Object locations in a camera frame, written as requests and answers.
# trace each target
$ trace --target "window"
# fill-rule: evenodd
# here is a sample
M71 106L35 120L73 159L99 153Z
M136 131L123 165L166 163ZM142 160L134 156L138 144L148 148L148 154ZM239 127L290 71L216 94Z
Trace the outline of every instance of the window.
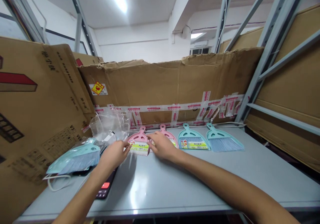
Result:
M71 50L74 50L75 39L69 36L46 29L47 39L50 45L67 44ZM0 13L0 36L9 38L27 40L19 25L10 15ZM80 41L79 53L88 54L83 41Z
M205 47L201 49L191 49L190 54L192 51L192 54L208 54L210 52L211 47Z

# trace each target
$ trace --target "forearm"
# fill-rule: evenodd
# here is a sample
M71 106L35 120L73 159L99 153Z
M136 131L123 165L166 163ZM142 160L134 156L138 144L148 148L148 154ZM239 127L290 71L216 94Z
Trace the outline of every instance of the forearm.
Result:
M98 165L90 174L79 192L53 222L54 224L83 223L87 213L103 183L111 175L113 169L102 170Z
M258 223L298 223L268 194L237 175L183 151L179 151L171 161L190 171L230 206L248 214Z

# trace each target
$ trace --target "dustpan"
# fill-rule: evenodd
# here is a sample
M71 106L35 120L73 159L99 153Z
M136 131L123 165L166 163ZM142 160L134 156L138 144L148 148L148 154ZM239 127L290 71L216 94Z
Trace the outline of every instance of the dustpan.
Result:
M63 175L96 166L100 160L100 147L94 144L95 141L95 138L89 138L84 145L68 150L49 166L47 174Z
M133 134L126 139L126 141L131 145L130 152L143 156L148 155L149 146L147 144L148 138L144 133L145 130L146 127L142 126L138 133Z
M211 123L207 127L207 140L214 152L244 151L244 145L229 133L215 129Z
M162 134L164 134L171 142L172 144L179 149L179 145L177 142L177 139L175 138L174 135L172 135L170 132L166 131L166 125L165 124L161 124L160 125L160 132Z
M183 127L185 130L179 133L181 149L210 150L210 145L199 132L191 130L187 123L184 123Z

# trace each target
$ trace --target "hand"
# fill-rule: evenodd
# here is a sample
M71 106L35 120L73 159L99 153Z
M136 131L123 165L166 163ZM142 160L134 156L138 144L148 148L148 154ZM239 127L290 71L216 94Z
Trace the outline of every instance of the hand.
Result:
M153 134L147 135L147 137L154 141L155 145L149 142L148 145L157 157L172 161L172 158L179 152L172 142L161 132L156 131Z
M116 169L126 159L130 148L131 145L128 142L115 141L104 150L98 166Z

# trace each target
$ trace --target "gray table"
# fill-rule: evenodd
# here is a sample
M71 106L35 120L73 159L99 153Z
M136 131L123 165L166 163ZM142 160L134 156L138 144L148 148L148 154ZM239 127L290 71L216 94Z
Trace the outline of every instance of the gray table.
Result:
M193 129L203 136L208 130L206 127ZM219 129L236 137L244 144L245 151L214 153L192 150L188 153L246 179L288 210L320 209L320 185L243 130ZM178 137L181 130L170 131ZM55 219L83 180L84 177L73 177L71 184L58 192L45 189L16 223ZM118 219L204 211L237 213L198 179L150 153L146 157L131 155L126 159L118 169L107 199L95 200L88 217Z

